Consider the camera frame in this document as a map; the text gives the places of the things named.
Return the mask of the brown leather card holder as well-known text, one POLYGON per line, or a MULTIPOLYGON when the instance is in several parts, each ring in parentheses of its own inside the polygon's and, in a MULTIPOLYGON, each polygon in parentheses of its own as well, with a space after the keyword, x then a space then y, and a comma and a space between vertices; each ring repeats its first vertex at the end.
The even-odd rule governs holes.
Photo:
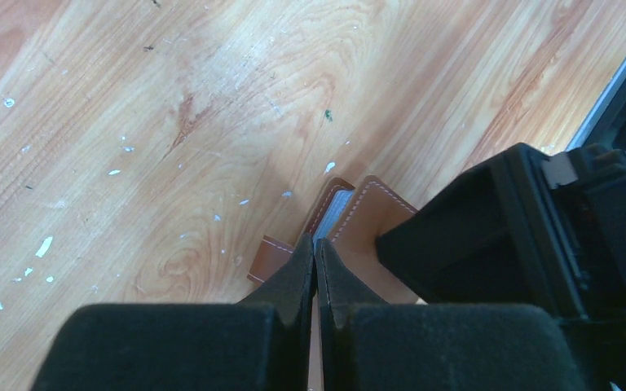
POLYGON ((383 301, 416 304, 419 297, 380 263, 375 248, 377 238, 416 212, 376 176, 357 187, 335 177, 319 193, 302 232, 315 242, 328 239, 345 268, 383 301))

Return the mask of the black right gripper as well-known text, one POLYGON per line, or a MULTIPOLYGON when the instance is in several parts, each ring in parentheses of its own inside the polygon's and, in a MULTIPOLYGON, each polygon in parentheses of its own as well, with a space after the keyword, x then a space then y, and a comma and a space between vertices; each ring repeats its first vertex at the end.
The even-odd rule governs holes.
POLYGON ((594 375, 626 390, 626 153, 516 144, 376 241, 424 301, 525 303, 585 319, 594 375))

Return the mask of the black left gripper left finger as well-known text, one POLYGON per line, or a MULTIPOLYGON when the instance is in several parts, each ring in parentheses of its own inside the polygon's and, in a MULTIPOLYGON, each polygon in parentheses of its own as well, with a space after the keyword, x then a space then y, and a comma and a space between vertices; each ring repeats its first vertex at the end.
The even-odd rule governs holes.
POLYGON ((304 390, 314 244, 232 304, 97 304, 58 331, 35 390, 304 390))

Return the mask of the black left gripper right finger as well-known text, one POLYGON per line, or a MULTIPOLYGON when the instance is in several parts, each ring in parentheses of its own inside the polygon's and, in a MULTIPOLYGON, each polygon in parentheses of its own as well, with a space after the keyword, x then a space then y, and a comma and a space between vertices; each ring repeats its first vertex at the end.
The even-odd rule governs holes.
POLYGON ((327 390, 584 390, 558 324, 532 305, 391 304, 316 245, 327 390))

